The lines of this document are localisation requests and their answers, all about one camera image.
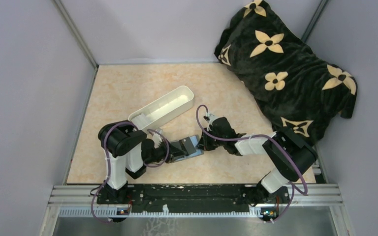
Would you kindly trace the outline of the dark credit card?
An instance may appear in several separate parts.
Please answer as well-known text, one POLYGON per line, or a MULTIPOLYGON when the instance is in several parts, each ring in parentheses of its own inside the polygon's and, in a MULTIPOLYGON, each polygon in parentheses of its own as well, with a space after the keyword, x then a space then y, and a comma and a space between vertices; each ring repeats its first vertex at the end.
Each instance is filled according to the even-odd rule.
POLYGON ((192 155, 197 152, 197 149, 196 149, 197 137, 196 136, 188 136, 186 138, 181 139, 179 142, 186 156, 192 155))

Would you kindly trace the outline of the white plastic tray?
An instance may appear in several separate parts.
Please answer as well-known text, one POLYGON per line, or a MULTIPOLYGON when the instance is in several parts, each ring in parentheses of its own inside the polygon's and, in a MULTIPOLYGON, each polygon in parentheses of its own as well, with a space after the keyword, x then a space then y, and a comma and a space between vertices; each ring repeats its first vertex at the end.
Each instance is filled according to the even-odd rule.
POLYGON ((142 131, 156 130, 184 112, 191 109, 194 105, 194 93, 187 86, 179 86, 143 108, 131 113, 144 113, 153 122, 142 131))

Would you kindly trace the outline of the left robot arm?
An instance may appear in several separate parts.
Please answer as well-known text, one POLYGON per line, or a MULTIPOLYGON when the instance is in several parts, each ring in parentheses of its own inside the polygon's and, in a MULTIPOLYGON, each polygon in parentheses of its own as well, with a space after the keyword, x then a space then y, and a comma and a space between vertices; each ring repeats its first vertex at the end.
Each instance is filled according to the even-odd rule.
POLYGON ((106 154, 107 176, 101 191, 107 192, 115 203, 123 203, 128 197, 127 177, 141 177, 147 168, 172 163, 189 153, 181 141, 168 141, 159 130, 147 130, 152 136, 159 136, 156 146, 147 133, 138 129, 129 120, 103 126, 98 139, 106 154))

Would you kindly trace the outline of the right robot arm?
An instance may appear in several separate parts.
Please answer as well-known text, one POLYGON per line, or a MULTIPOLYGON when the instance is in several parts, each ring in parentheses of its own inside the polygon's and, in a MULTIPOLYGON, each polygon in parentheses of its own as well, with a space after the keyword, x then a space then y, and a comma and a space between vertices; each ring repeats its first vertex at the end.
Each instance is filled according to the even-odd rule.
POLYGON ((207 114, 204 119, 208 125, 202 129, 198 149, 222 147, 232 155, 266 154, 271 159, 274 169, 258 183, 257 195, 264 203, 271 202, 285 184, 298 181, 317 161, 314 148, 292 128, 283 127, 269 135, 248 135, 236 133, 225 117, 207 114))

